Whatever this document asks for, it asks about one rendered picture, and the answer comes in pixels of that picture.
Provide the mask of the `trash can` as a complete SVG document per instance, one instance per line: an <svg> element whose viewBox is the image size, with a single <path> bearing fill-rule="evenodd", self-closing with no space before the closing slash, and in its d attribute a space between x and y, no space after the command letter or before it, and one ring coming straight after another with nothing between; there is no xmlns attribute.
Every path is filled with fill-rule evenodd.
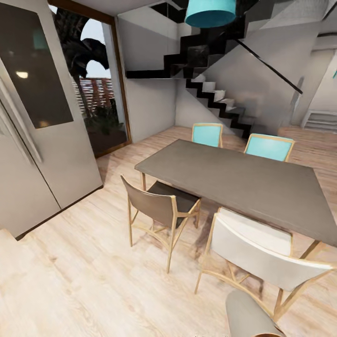
<svg viewBox="0 0 337 337"><path fill-rule="evenodd" d="M246 291L230 292L226 310L231 337L287 337Z"/></svg>

